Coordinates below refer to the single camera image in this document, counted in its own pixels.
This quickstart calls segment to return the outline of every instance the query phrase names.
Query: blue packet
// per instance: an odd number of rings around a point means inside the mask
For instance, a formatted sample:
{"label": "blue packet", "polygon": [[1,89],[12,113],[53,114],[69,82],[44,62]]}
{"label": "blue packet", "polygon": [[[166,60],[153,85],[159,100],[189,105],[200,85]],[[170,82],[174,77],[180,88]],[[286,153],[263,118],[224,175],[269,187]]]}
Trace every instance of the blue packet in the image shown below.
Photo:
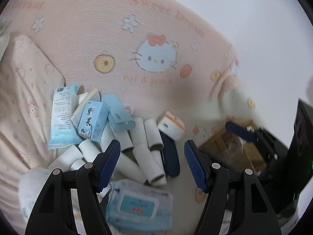
{"label": "blue packet", "polygon": [[110,183],[112,190],[104,210],[106,221],[129,230],[154,232],[171,229],[173,196],[131,180]]}
{"label": "blue packet", "polygon": [[124,132],[135,128],[135,121],[115,94],[104,94],[101,96],[101,101],[110,106],[108,120],[114,132]]}
{"label": "blue packet", "polygon": [[100,101],[88,101],[81,116],[78,135],[100,142],[110,107]]}
{"label": "blue packet", "polygon": [[75,83],[54,90],[51,114],[51,139],[48,143],[48,149],[61,148],[83,142],[77,135],[70,120],[75,110],[78,88],[79,85]]}

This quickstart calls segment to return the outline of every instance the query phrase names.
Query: wet wipes package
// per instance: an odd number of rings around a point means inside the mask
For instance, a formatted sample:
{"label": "wet wipes package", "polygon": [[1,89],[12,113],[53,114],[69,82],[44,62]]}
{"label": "wet wipes package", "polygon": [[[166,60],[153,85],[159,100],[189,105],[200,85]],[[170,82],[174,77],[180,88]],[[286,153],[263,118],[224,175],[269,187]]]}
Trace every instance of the wet wipes package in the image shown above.
{"label": "wet wipes package", "polygon": [[173,196],[131,180],[111,182],[105,219],[114,226],[137,231],[172,227]]}
{"label": "wet wipes package", "polygon": [[88,101],[78,126],[79,136],[100,142],[110,107],[100,101]]}
{"label": "wet wipes package", "polygon": [[51,139],[48,148],[61,148],[82,143],[70,120],[75,110],[79,85],[73,84],[54,90],[51,114]]}

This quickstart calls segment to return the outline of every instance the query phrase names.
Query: blue medicine box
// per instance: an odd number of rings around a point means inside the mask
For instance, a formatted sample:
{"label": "blue medicine box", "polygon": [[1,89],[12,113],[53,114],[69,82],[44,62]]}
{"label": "blue medicine box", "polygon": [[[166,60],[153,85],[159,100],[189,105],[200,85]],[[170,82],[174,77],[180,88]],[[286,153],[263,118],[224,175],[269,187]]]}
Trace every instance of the blue medicine box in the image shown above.
{"label": "blue medicine box", "polygon": [[110,107],[100,101],[88,101],[78,126],[78,135],[100,142]]}

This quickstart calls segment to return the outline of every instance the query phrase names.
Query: orange and white box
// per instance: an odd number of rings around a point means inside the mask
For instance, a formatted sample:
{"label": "orange and white box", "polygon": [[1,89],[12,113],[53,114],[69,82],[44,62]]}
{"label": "orange and white box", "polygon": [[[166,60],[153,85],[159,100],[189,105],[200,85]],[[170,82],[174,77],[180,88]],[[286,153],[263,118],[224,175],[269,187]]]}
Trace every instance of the orange and white box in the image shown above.
{"label": "orange and white box", "polygon": [[174,115],[170,110],[166,110],[157,123],[158,129],[168,137],[178,141],[185,133],[184,122]]}

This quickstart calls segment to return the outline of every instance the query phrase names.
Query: cardboard tube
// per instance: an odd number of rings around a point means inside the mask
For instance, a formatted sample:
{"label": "cardboard tube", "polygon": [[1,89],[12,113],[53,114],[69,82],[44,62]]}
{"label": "cardboard tube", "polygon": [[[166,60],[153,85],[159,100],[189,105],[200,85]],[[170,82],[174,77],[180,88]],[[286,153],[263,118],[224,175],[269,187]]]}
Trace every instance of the cardboard tube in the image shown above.
{"label": "cardboard tube", "polygon": [[77,170],[79,169],[81,166],[83,166],[86,162],[82,159],[78,159],[77,161],[75,161],[71,168],[69,170]]}
{"label": "cardboard tube", "polygon": [[[161,152],[159,150],[153,150],[153,151],[151,151],[151,154],[154,157],[154,159],[157,161],[159,166],[162,168],[162,170],[164,171]],[[166,177],[164,176],[163,178],[159,179],[157,182],[152,183],[151,185],[152,186],[163,186],[166,184],[167,184]]]}
{"label": "cardboard tube", "polygon": [[121,144],[121,151],[132,150],[134,148],[131,139],[129,138],[128,132],[113,132],[113,136],[116,140],[118,140]]}
{"label": "cardboard tube", "polygon": [[101,153],[100,150],[89,139],[86,139],[81,144],[79,144],[78,148],[83,153],[85,160],[89,163],[92,163],[97,155]]}
{"label": "cardboard tube", "polygon": [[157,122],[155,119],[150,118],[144,121],[146,136],[148,140],[149,149],[162,150],[164,148],[163,141],[160,135],[160,131],[157,128]]}
{"label": "cardboard tube", "polygon": [[108,185],[106,188],[104,188],[104,189],[102,190],[101,193],[97,193],[99,202],[102,201],[103,197],[106,196],[106,194],[111,190],[111,188],[112,188],[112,187],[111,187],[110,185]]}
{"label": "cardboard tube", "polygon": [[123,153],[121,153],[115,168],[124,176],[138,183],[143,184],[147,180],[139,166]]}
{"label": "cardboard tube", "polygon": [[144,144],[148,146],[148,141],[146,137],[145,127],[143,125],[143,120],[140,117],[135,117],[134,121],[136,123],[136,127],[130,130],[130,137],[133,142],[134,147],[139,146],[140,144]]}
{"label": "cardboard tube", "polygon": [[72,145],[70,146],[64,153],[62,153],[57,159],[54,160],[53,163],[51,163],[48,166],[48,170],[54,170],[54,169],[61,169],[63,172],[69,171],[72,164],[78,160],[83,158],[82,153],[79,151],[79,149]]}
{"label": "cardboard tube", "polygon": [[79,104],[84,100],[84,98],[88,95],[88,93],[82,93],[80,95],[76,96],[76,108],[79,106]]}
{"label": "cardboard tube", "polygon": [[100,140],[100,147],[102,152],[106,151],[112,140],[114,140],[114,136],[111,130],[110,123],[107,120]]}
{"label": "cardboard tube", "polygon": [[152,156],[148,146],[141,144],[134,147],[133,154],[149,183],[156,182],[165,176],[164,171]]}

